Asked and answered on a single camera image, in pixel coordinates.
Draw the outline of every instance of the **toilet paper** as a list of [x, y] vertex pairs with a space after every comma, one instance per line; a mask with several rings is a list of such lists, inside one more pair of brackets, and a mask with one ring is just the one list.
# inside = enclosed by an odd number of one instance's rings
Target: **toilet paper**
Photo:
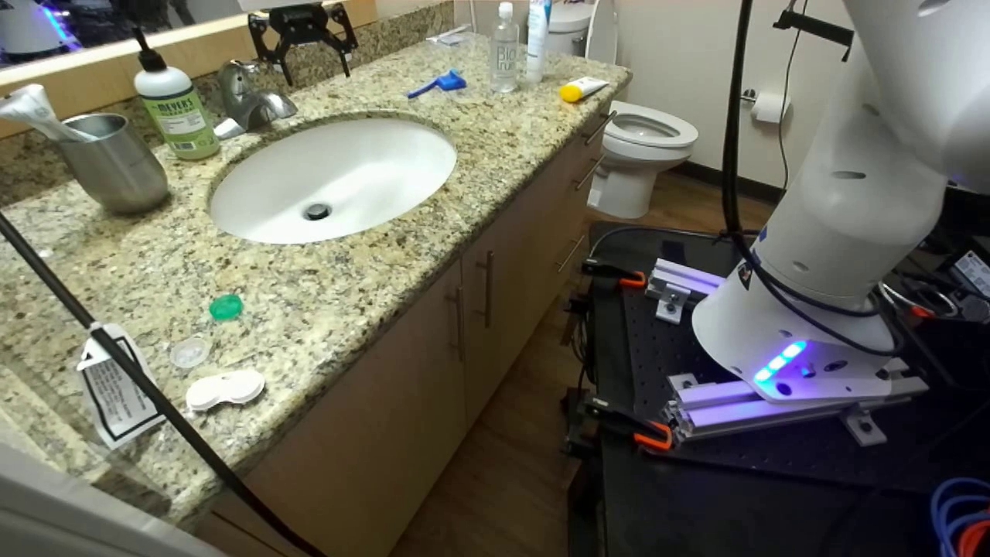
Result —
[[753, 103], [753, 116], [754, 116], [759, 123], [780, 125], [790, 108], [792, 108], [790, 100], [782, 100], [780, 92], [765, 90], [765, 92], [759, 92], [754, 103]]

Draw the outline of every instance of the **bathroom vanity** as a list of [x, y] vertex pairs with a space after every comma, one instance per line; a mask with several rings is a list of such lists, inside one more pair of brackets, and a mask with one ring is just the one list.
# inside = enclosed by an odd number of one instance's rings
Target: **bathroom vanity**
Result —
[[[463, 70], [467, 92], [406, 100], [450, 68]], [[69, 286], [144, 343], [177, 404], [195, 378], [224, 368], [251, 366], [265, 378], [253, 404], [191, 424], [324, 553], [397, 543], [583, 253], [586, 189], [607, 105], [627, 70], [548, 58], [546, 83], [495, 94], [486, 68], [486, 40], [422, 44], [350, 79], [294, 92], [299, 113], [286, 128], [237, 136], [215, 161], [177, 162], [159, 150], [175, 205], [145, 218], [111, 218], [77, 186], [8, 208], [38, 247], [54, 251]], [[612, 83], [586, 105], [564, 105], [558, 86], [579, 74]], [[207, 200], [229, 162], [342, 113], [428, 121], [458, 147], [458, 168], [422, 208], [350, 239], [251, 243], [215, 226]], [[8, 251], [0, 290], [9, 290], [0, 313], [18, 315], [0, 325], [9, 352], [0, 372], [59, 408], [63, 431], [77, 434], [63, 438], [69, 452], [93, 453], [87, 404], [65, 372], [85, 334]], [[203, 304], [227, 290], [244, 298], [244, 315], [212, 326], [212, 361], [179, 374], [167, 345], [195, 334]], [[34, 428], [34, 438], [45, 445], [47, 431]], [[117, 487], [154, 493], [167, 502], [159, 515], [229, 553], [289, 549], [170, 428], [111, 468], [131, 480], [104, 493], [126, 502], [144, 497]]]

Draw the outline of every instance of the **yellow object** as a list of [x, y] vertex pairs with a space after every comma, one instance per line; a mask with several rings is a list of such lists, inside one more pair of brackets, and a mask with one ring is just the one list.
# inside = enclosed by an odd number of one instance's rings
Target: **yellow object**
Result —
[[569, 105], [579, 105], [583, 100], [602, 92], [610, 79], [598, 79], [598, 78], [576, 78], [576, 79], [567, 79], [558, 94]]

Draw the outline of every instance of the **blue toothbrush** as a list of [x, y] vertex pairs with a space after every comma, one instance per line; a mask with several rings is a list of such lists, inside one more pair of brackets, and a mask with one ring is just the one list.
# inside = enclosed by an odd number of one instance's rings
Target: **blue toothbrush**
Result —
[[429, 79], [429, 83], [425, 83], [425, 86], [417, 86], [417, 90], [412, 90], [412, 92], [406, 92], [409, 100], [417, 100], [417, 94], [425, 94], [425, 92], [429, 92], [429, 90], [463, 90], [467, 86], [467, 79], [458, 74], [458, 70], [445, 70], [445, 74], [439, 74], [435, 79]]

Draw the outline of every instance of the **small green object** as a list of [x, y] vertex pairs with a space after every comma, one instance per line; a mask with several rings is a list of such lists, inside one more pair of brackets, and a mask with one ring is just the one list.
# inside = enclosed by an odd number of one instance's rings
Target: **small green object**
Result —
[[224, 292], [212, 304], [215, 322], [234, 322], [244, 313], [244, 304], [237, 292]]

